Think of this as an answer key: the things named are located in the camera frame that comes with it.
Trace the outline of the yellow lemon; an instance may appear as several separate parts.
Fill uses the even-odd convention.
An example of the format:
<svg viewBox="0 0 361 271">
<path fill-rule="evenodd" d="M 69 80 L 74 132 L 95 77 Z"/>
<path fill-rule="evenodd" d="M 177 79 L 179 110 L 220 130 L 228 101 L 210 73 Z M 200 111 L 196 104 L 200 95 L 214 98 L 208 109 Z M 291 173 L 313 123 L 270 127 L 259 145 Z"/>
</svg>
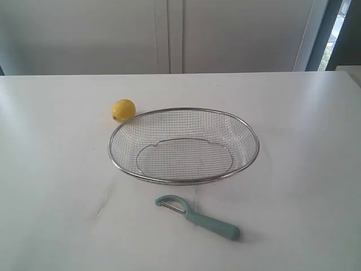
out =
<svg viewBox="0 0 361 271">
<path fill-rule="evenodd" d="M 122 123 L 134 117 L 136 114 L 135 104 L 129 99 L 117 101 L 111 108 L 112 119 Z"/>
</svg>

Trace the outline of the teal handled vegetable peeler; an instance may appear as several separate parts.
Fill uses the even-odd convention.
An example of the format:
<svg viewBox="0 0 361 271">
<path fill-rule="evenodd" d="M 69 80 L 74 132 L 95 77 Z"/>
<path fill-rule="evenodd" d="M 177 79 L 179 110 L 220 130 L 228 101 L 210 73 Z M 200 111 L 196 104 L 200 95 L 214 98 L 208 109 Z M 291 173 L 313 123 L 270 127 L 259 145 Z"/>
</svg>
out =
<svg viewBox="0 0 361 271">
<path fill-rule="evenodd" d="M 194 211 L 188 202 L 182 197 L 176 195 L 164 195 L 155 200 L 155 205 L 163 206 L 180 213 L 189 222 L 212 231 L 231 241 L 238 241 L 242 236 L 241 230 L 237 226 Z"/>
</svg>

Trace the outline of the white cabinet doors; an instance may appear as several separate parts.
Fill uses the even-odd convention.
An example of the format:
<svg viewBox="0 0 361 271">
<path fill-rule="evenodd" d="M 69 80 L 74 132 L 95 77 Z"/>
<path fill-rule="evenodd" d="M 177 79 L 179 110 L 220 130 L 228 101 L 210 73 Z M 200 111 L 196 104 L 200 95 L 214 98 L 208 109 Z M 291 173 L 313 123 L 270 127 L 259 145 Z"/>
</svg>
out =
<svg viewBox="0 0 361 271">
<path fill-rule="evenodd" d="M 6 75 L 304 71 L 325 1 L 2 1 Z"/>
</svg>

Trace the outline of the window with dark frame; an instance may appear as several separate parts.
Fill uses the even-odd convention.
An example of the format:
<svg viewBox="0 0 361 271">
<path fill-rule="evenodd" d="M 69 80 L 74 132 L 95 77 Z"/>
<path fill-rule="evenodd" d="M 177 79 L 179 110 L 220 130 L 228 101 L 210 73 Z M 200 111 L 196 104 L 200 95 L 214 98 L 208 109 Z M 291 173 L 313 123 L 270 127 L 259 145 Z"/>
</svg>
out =
<svg viewBox="0 0 361 271">
<path fill-rule="evenodd" d="M 328 1 L 318 29 L 307 71 L 317 71 L 331 42 L 325 71 L 360 66 L 360 1 Z"/>
</svg>

